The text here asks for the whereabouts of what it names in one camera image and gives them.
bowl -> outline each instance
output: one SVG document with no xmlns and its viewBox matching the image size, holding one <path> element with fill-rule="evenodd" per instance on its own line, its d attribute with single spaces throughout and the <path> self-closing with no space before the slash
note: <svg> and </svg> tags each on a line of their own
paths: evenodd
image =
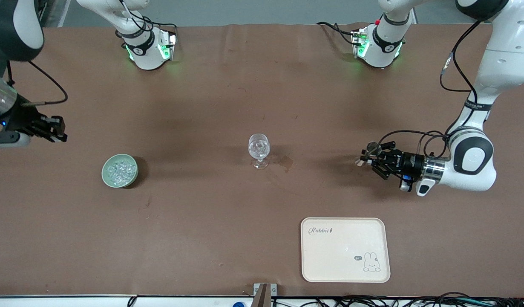
<svg viewBox="0 0 524 307">
<path fill-rule="evenodd" d="M 135 174 L 133 175 L 133 178 L 127 182 L 121 183 L 120 185 L 114 185 L 112 182 L 112 179 L 110 179 L 110 173 L 108 171 L 109 166 L 113 165 L 114 163 L 129 163 L 131 165 L 135 165 Z M 105 164 L 103 165 L 103 169 L 101 170 L 101 178 L 103 179 L 103 182 L 110 186 L 110 187 L 127 187 L 128 185 L 131 185 L 135 179 L 137 179 L 137 175 L 139 175 L 139 166 L 137 165 L 137 162 L 135 159 L 130 156 L 126 155 L 125 153 L 120 153 L 118 155 L 114 155 L 110 157 Z"/>
</svg>

tabletop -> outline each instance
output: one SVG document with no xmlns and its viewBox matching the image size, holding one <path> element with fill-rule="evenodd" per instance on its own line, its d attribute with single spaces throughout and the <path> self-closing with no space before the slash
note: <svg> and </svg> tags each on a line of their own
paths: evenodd
<svg viewBox="0 0 524 307">
<path fill-rule="evenodd" d="M 384 70 L 320 26 L 179 28 L 175 61 L 154 71 L 128 60 L 114 29 L 45 29 L 34 62 L 70 99 L 39 111 L 63 116 L 69 140 L 0 149 L 0 294 L 240 295 L 275 282 L 280 295 L 524 297 L 524 85 L 485 125 L 489 191 L 437 186 L 421 198 L 353 163 L 387 132 L 457 117 L 465 94 L 438 76 L 467 28 L 412 26 Z M 457 51 L 472 80 L 490 33 L 480 26 Z M 13 75 L 31 101 L 60 98 L 28 64 Z M 466 87 L 453 68 L 445 82 Z M 254 133 L 272 148 L 261 171 L 247 152 Z M 415 151 L 418 136 L 392 140 Z M 139 161 L 131 188 L 101 180 L 118 153 Z M 381 219 L 390 280 L 305 281 L 306 217 Z"/>
</svg>

